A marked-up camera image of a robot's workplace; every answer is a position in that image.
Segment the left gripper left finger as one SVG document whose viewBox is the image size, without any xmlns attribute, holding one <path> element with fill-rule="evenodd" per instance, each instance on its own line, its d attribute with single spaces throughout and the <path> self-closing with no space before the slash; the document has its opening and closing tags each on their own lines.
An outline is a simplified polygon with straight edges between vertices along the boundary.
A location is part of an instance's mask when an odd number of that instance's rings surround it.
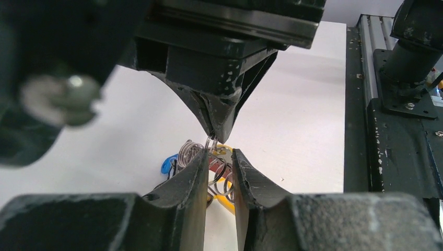
<svg viewBox="0 0 443 251">
<path fill-rule="evenodd" d="M 36 194 L 1 210 L 1 250 L 203 250 L 208 151 L 152 192 Z"/>
</svg>

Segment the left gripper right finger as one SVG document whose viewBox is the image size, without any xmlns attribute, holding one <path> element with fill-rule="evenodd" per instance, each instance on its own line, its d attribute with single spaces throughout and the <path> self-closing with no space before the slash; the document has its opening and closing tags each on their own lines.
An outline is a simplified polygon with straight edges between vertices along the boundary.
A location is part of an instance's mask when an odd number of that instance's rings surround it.
<svg viewBox="0 0 443 251">
<path fill-rule="evenodd" d="M 239 250 L 442 250 L 425 207 L 405 193 L 293 194 L 232 153 Z"/>
</svg>

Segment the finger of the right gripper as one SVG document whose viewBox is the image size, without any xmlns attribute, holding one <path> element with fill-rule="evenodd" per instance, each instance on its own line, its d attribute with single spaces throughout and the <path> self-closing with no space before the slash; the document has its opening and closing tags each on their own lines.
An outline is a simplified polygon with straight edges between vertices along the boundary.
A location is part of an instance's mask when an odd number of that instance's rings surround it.
<svg viewBox="0 0 443 251">
<path fill-rule="evenodd" d="M 203 130 L 225 143 L 242 94 L 238 63 L 196 51 L 137 38 L 136 69 L 171 88 L 197 117 Z"/>
<path fill-rule="evenodd" d="M 234 56 L 234 60 L 237 60 L 234 82 L 234 120 L 276 60 L 277 55 L 277 50 L 259 50 Z"/>
</svg>

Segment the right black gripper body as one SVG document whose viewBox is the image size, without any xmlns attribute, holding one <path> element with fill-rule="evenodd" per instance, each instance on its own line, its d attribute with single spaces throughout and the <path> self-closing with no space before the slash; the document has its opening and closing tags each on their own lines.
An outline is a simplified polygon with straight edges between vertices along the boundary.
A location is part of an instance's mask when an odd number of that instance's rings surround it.
<svg viewBox="0 0 443 251">
<path fill-rule="evenodd" d="M 310 49 L 324 9 L 325 1 L 153 1 L 119 64 L 163 70 L 168 46 L 231 59 Z"/>
</svg>

